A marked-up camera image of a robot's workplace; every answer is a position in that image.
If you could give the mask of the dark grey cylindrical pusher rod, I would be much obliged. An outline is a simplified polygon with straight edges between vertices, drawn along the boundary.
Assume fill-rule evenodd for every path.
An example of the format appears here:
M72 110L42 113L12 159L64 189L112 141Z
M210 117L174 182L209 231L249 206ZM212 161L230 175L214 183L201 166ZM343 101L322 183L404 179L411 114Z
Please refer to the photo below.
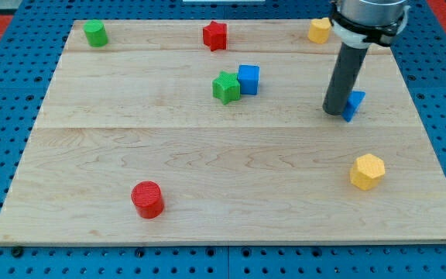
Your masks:
M367 51L341 44L322 105L327 114L340 115L345 110Z

